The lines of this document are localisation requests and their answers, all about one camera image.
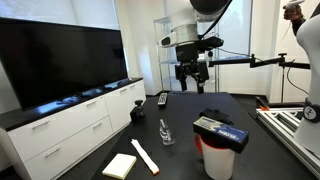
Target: table surface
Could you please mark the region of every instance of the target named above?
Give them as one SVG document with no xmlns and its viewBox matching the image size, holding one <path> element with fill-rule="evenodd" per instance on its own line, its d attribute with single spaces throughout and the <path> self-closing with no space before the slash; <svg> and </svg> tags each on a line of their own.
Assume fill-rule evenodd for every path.
<svg viewBox="0 0 320 180">
<path fill-rule="evenodd" d="M 258 120 L 253 119 L 228 93 L 169 94 L 165 108 L 157 106 L 158 97 L 148 98 L 143 105 L 146 117 L 131 122 L 92 179 L 114 179 L 102 175 L 102 170 L 117 153 L 130 154 L 137 161 L 128 173 L 129 179 L 210 179 L 204 169 L 202 155 L 194 143 L 192 123 L 206 108 L 218 109 L 229 115 L 234 126 L 249 131 L 249 142 L 241 154 L 236 154 L 232 180 L 317 179 Z M 159 134 L 159 120 L 166 119 L 176 143 L 165 146 Z M 132 139 L 157 164 L 160 173 L 153 176 L 137 153 Z"/>
</svg>

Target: tv screen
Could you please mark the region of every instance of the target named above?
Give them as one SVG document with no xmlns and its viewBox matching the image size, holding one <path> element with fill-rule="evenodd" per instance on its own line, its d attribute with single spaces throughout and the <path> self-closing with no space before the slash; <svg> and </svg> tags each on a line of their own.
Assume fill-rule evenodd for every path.
<svg viewBox="0 0 320 180">
<path fill-rule="evenodd" d="M 0 42 L 24 110 L 128 77 L 119 30 L 0 18 Z"/>
</svg>

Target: drawer handle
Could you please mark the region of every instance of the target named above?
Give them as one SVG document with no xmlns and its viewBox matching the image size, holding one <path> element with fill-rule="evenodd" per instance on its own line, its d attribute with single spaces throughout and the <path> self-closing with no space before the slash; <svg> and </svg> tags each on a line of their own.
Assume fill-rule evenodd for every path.
<svg viewBox="0 0 320 180">
<path fill-rule="evenodd" d="M 95 128 L 97 128 L 97 127 L 101 126 L 101 125 L 102 125 L 102 123 L 103 123 L 103 122 L 100 122 L 99 124 L 97 124 L 97 125 L 93 126 L 93 129 L 95 129 Z"/>
<path fill-rule="evenodd" d="M 122 92 L 125 92 L 127 89 L 122 89 L 121 91 L 120 91 L 120 93 L 122 93 Z"/>
<path fill-rule="evenodd" d="M 56 147 L 56 148 L 55 148 L 54 150 L 52 150 L 51 152 L 48 152 L 45 157 L 50 156 L 50 155 L 53 154 L 54 152 L 57 152 L 60 148 L 61 148 L 61 147 Z"/>
<path fill-rule="evenodd" d="M 97 101 L 87 102 L 86 105 L 87 105 L 87 106 L 90 106 L 90 105 L 92 105 L 92 104 L 95 104 L 96 102 L 97 102 Z"/>
<path fill-rule="evenodd" d="M 48 124 L 49 122 L 50 122 L 50 120 L 49 120 L 49 121 L 46 121 L 46 122 L 43 122 L 43 123 L 41 123 L 41 124 L 35 125 L 35 126 L 32 127 L 32 129 L 36 129 L 36 128 L 40 127 L 40 126 L 43 126 L 43 125 L 45 125 L 45 124 Z"/>
</svg>

